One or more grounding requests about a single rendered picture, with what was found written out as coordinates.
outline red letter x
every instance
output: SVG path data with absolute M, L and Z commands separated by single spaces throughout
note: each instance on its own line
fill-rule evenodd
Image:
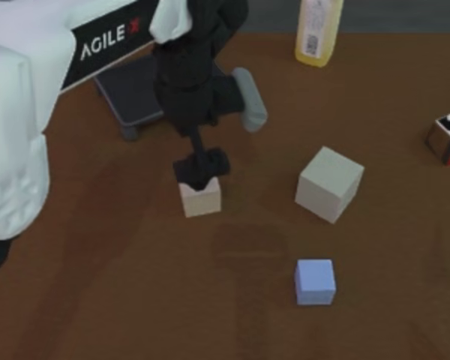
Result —
M 128 31 L 131 34 L 135 34 L 139 30 L 140 30 L 140 19 L 137 17 L 137 18 L 135 18 L 135 19 L 130 21 L 130 24 L 128 26 Z

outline gray cube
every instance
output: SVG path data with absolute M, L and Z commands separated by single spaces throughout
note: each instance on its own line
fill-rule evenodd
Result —
M 355 197 L 364 170 L 324 146 L 301 172 L 295 202 L 334 224 Z
M 297 304 L 331 305 L 337 291 L 330 259 L 302 259 L 295 268 Z

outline blue cube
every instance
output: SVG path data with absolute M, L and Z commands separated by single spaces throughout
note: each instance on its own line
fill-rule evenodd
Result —
M 299 260 L 295 269 L 295 290 L 298 305 L 331 305 L 337 291 L 332 261 Z

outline brown tabletop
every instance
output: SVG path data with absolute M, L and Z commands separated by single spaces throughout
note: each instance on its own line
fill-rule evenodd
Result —
M 328 67 L 292 35 L 239 35 L 268 107 L 204 130 L 229 154 L 223 211 L 185 219 L 165 123 L 122 140 L 88 82 L 47 129 L 52 188 L 0 271 L 0 360 L 450 359 L 450 167 L 423 140 L 450 113 L 450 35 L 342 35 Z M 321 146 L 365 166 L 335 225 L 293 201 Z M 297 259 L 334 260 L 331 307 L 296 307 Z

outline black label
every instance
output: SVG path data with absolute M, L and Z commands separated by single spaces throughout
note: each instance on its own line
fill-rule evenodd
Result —
M 76 49 L 62 89 L 152 41 L 150 22 L 158 0 L 137 0 L 72 30 Z

